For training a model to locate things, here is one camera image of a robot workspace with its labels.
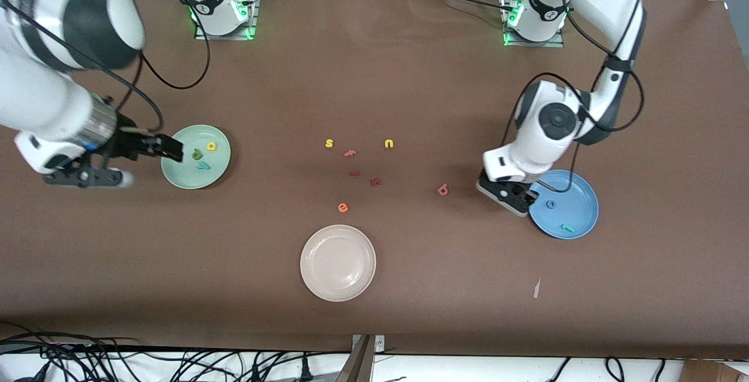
blue plate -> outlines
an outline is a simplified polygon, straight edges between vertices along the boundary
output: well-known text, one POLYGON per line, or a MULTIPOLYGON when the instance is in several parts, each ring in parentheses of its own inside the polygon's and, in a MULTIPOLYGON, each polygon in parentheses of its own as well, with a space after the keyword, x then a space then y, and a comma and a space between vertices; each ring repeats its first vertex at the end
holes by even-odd
MULTIPOLYGON (((551 170, 542 177, 544 183, 563 190, 569 184, 569 171, 551 170)), ((557 239, 582 238, 599 220, 599 199, 588 182, 572 174, 572 188, 557 193, 542 185, 530 185, 538 192, 538 199, 530 206, 530 218, 541 230, 557 239)))

cable connector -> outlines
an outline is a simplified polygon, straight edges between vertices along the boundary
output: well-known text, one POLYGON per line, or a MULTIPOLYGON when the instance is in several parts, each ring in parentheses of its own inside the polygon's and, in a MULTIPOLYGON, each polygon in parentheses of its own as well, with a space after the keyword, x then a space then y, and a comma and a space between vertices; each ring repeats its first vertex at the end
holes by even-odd
POLYGON ((315 379, 310 372, 310 362, 307 360, 307 353, 302 355, 302 375, 299 377, 299 382, 310 382, 315 379))

white plate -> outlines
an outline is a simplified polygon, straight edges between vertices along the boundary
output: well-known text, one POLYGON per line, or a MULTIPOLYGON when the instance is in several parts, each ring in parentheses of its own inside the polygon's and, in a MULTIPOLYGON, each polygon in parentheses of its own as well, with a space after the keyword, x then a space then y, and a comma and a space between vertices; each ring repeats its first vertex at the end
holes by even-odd
POLYGON ((321 228, 304 245, 299 268, 307 288, 329 302, 363 293, 375 276, 377 257, 361 231, 337 224, 321 228))

brown table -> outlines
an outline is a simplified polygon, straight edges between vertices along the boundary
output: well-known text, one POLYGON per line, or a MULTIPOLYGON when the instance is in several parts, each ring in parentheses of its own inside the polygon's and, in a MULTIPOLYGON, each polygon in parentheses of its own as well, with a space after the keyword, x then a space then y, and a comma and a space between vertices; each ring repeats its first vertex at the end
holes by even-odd
MULTIPOLYGON (((184 6, 137 3, 148 57, 188 83, 204 47, 184 6)), ((580 150, 601 203, 583 239, 546 236, 473 186, 530 77, 591 83, 603 56, 572 28, 564 49, 504 47, 497 11, 461 1, 264 0, 256 40, 212 43, 197 88, 140 83, 167 132, 228 134, 219 184, 179 190, 143 159, 113 161, 131 190, 49 187, 0 132, 0 317, 148 345, 345 350, 353 333, 384 333, 401 353, 746 358, 747 68, 722 3, 645 6, 647 106, 580 150), (369 289, 344 303, 299 273, 307 238, 335 223, 377 251, 369 289)), ((101 73, 75 78, 124 93, 101 73)), ((621 116, 636 103, 633 87, 621 116)), ((125 113, 155 122, 136 97, 125 113)))

